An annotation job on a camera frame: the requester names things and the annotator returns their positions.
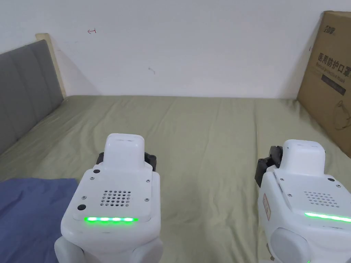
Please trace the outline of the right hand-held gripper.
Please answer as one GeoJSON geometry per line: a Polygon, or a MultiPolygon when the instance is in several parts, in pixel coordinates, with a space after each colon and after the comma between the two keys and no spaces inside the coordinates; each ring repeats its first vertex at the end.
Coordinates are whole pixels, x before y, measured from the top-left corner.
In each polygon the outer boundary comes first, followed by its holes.
{"type": "Polygon", "coordinates": [[[325,174],[326,152],[290,139],[258,159],[258,214],[269,263],[349,263],[351,195],[325,174]]]}

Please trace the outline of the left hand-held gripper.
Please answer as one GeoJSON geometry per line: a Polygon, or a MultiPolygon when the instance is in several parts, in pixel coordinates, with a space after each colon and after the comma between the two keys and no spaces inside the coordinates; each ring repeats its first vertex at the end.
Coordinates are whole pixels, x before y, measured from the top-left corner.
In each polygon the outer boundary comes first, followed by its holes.
{"type": "Polygon", "coordinates": [[[160,175],[144,138],[110,134],[61,220],[60,263],[158,263],[160,175]]]}

